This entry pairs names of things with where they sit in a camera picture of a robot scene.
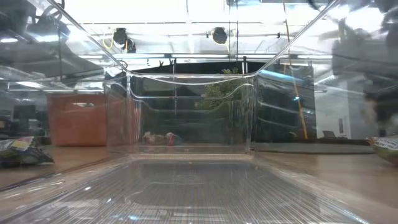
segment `clear plastic container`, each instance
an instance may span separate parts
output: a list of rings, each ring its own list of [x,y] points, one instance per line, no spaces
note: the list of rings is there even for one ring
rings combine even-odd
[[[396,6],[10,2],[0,223],[398,223]]]

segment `wooden table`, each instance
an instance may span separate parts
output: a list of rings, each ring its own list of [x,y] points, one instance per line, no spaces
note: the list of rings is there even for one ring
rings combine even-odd
[[[110,157],[106,147],[53,147],[47,146],[55,164],[0,169],[0,188],[34,179],[47,174],[78,169]]]
[[[376,154],[259,152],[258,157],[303,187],[317,189],[375,223],[398,223],[398,167]]]

